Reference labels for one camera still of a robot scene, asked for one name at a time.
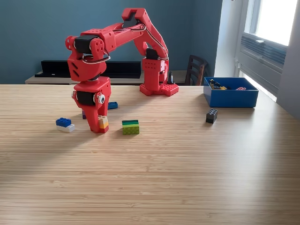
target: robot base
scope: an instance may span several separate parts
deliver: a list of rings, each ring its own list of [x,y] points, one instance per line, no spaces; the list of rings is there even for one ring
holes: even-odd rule
[[[140,92],[143,94],[150,95],[166,95],[171,96],[179,91],[179,86],[176,84],[163,84],[160,86],[158,91],[151,91],[146,89],[145,84],[140,85]]]

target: chair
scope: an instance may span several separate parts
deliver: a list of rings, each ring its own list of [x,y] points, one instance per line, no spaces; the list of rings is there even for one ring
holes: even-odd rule
[[[201,59],[198,56],[190,55],[187,67],[187,75],[185,80],[185,85],[190,86],[191,80],[193,86],[200,86],[203,83],[203,75],[205,72],[205,67],[207,66],[207,61]]]

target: cable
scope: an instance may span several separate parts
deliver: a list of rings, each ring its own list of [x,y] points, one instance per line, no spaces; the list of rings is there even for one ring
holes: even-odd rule
[[[109,54],[106,50],[104,50],[104,52],[107,54],[107,57],[106,57],[106,58],[103,58],[103,59],[97,60],[97,61],[87,61],[87,60],[84,59],[84,55],[82,55],[82,61],[83,61],[84,63],[86,63],[86,64],[98,64],[98,63],[101,63],[101,62],[105,62],[105,61],[110,60],[110,59],[111,59],[110,54]]]
[[[151,34],[151,32],[148,30],[148,28],[146,27],[146,25],[145,24],[143,24],[143,23],[141,23],[141,25],[143,25],[144,27],[143,28],[141,28],[141,29],[133,29],[133,28],[123,28],[123,29],[116,29],[116,30],[113,30],[113,32],[121,32],[121,31],[127,31],[127,30],[131,30],[131,31],[133,31],[133,32],[135,32],[135,31],[138,31],[138,32],[140,32],[140,31],[147,31],[147,33],[149,34],[149,36],[156,42],[156,44],[158,44],[162,49],[164,49],[165,51],[167,51],[166,50],[166,48]],[[169,60],[169,57],[167,56],[167,57],[165,57],[165,58],[158,58],[158,59],[162,59],[162,60]]]
[[[127,31],[127,30],[131,30],[132,32],[140,32],[140,31],[147,31],[147,33],[149,34],[149,36],[156,42],[156,44],[158,44],[162,49],[164,49],[165,51],[166,51],[166,49],[165,49],[165,47],[151,34],[151,32],[148,30],[148,28],[146,27],[146,25],[145,24],[143,24],[142,23],[142,25],[143,25],[143,28],[140,28],[140,29],[134,29],[134,28],[122,28],[122,29],[116,29],[116,30],[113,30],[113,32],[122,32],[122,31]],[[106,51],[106,50],[104,50],[104,52],[108,55],[106,58],[104,58],[104,59],[101,59],[101,60],[97,60],[97,61],[87,61],[87,60],[85,60],[84,59],[84,55],[82,56],[82,61],[84,62],[84,63],[86,63],[86,64],[98,64],[98,63],[101,63],[101,62],[105,62],[105,61],[108,61],[108,60],[110,60],[111,59],[111,56],[110,56],[110,54]],[[166,61],[168,61],[169,60],[169,57],[168,57],[168,55],[167,55],[167,57],[165,57],[165,58],[161,58],[161,57],[159,57],[158,58],[159,60],[166,60]]]

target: red robotic arm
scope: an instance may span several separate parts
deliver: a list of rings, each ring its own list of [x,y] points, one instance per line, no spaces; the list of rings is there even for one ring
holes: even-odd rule
[[[134,40],[140,54],[146,56],[142,60],[145,75],[145,82],[140,86],[142,93],[171,96],[179,90],[176,84],[167,82],[168,50],[146,10],[126,8],[122,18],[124,23],[91,29],[82,32],[80,37],[69,36],[66,39],[66,47],[72,51],[67,61],[71,79],[80,82],[74,87],[72,98],[85,111],[90,128],[96,133],[105,133],[108,129],[98,125],[98,115],[107,115],[111,94],[109,78],[100,75],[106,70],[105,61],[110,59],[109,53],[117,47]]]

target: yellow lego brick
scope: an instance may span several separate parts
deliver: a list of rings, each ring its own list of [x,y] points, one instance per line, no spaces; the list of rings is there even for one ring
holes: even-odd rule
[[[98,116],[98,122],[101,129],[105,129],[108,126],[107,116]]]

